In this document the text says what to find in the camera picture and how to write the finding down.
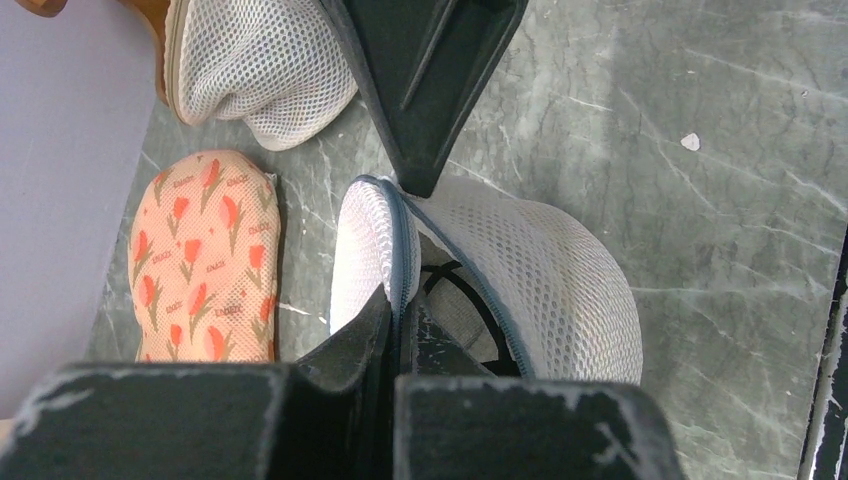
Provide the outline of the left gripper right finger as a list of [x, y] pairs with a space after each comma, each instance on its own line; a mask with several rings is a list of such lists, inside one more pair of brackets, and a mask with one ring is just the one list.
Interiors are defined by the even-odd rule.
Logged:
[[398, 479], [680, 479], [667, 421], [641, 389], [495, 377], [417, 295], [394, 392]]

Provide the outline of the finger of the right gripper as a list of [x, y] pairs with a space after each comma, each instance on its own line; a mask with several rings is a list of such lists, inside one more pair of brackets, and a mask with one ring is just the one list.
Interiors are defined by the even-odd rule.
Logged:
[[522, 0], [321, 0], [400, 187], [428, 198]]

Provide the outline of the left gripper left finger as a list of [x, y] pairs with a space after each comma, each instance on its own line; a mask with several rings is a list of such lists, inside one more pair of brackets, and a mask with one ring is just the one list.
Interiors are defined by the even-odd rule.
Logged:
[[5, 479], [358, 479], [380, 473], [382, 289], [297, 363], [71, 365], [24, 402]]

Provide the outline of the grey black bra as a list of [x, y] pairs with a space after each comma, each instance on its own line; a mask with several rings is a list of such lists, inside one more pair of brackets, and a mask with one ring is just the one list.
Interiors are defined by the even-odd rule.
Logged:
[[421, 268], [421, 289], [430, 297], [437, 322], [464, 352], [497, 376], [520, 377], [506, 335], [482, 295], [467, 279], [463, 265], [451, 260]]

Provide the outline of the white cylindrical mesh laundry bag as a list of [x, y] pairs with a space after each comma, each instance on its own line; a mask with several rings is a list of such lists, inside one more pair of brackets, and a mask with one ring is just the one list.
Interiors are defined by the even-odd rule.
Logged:
[[503, 329], [524, 375], [638, 384], [643, 346], [635, 300], [607, 248], [564, 211], [467, 177], [417, 198], [362, 176], [337, 224], [329, 327], [342, 330], [383, 287], [396, 308], [425, 265], [459, 261]]

